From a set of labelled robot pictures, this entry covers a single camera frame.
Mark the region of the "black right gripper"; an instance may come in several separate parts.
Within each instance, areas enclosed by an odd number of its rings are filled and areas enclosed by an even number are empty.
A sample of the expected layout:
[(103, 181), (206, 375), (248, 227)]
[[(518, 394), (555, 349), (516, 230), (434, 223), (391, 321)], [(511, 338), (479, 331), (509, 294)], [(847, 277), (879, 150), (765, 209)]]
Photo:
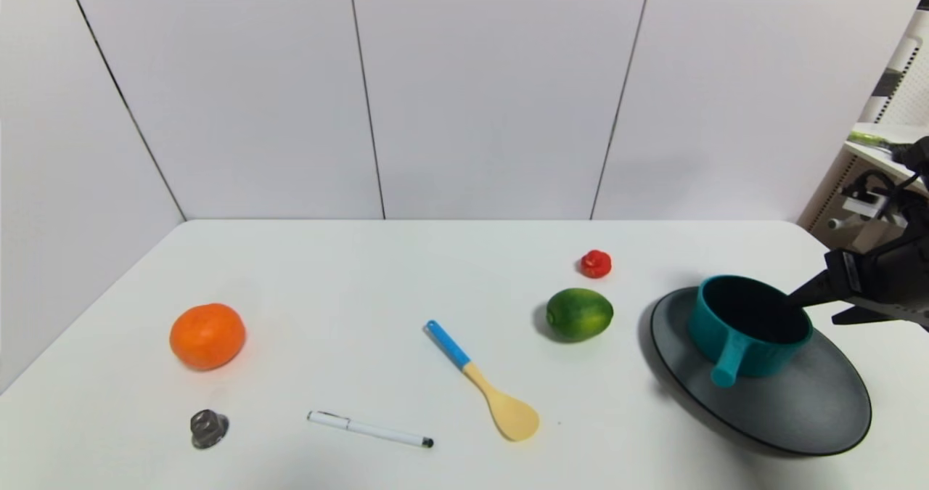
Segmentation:
[(836, 250), (827, 269), (787, 295), (787, 307), (814, 307), (837, 299), (853, 304), (832, 316), (835, 325), (899, 320), (928, 308), (927, 236), (900, 237), (864, 254)]

